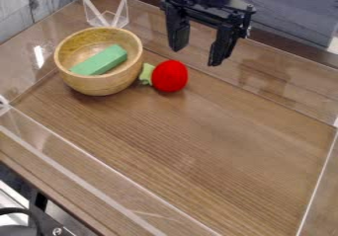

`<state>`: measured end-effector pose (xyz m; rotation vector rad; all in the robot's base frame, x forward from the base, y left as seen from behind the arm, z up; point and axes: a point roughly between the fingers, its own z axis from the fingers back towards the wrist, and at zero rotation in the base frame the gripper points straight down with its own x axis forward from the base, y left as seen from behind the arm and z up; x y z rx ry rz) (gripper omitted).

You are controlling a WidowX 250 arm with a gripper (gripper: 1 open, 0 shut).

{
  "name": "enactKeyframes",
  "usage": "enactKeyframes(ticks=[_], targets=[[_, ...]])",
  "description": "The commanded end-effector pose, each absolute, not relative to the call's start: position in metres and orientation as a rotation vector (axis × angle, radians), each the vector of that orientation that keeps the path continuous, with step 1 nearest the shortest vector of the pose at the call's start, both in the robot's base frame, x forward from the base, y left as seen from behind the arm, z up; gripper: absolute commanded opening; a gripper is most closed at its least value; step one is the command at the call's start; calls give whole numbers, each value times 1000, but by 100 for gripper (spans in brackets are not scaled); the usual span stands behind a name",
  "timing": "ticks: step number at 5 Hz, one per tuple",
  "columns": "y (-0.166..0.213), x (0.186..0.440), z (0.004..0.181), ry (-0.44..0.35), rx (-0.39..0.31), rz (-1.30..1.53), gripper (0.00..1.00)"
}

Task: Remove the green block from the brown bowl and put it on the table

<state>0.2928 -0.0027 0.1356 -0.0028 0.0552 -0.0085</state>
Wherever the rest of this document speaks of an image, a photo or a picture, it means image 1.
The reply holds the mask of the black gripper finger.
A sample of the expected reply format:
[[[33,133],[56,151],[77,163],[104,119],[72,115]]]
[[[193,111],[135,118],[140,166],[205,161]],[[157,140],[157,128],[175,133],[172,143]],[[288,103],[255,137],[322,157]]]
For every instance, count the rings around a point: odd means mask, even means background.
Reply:
[[[209,47],[208,66],[217,66],[231,55],[239,38],[236,28],[229,24],[220,24],[216,30],[215,42]]]
[[[188,44],[189,22],[185,12],[171,3],[165,4],[168,46],[172,51],[180,51]]]

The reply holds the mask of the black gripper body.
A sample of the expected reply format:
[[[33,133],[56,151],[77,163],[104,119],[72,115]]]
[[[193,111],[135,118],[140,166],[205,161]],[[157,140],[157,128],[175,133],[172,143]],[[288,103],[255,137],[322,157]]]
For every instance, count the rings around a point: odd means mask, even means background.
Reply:
[[[200,23],[221,21],[232,25],[239,38],[248,36],[255,7],[243,0],[165,0],[185,10],[185,14]]]

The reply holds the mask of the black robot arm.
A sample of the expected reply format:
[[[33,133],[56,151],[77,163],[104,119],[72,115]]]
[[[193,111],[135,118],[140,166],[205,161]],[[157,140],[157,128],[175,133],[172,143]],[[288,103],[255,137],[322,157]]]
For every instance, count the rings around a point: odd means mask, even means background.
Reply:
[[[251,30],[255,6],[243,0],[163,0],[168,46],[180,51],[188,45],[189,21],[216,30],[209,46],[208,66],[217,66],[229,57],[238,39],[246,39]]]

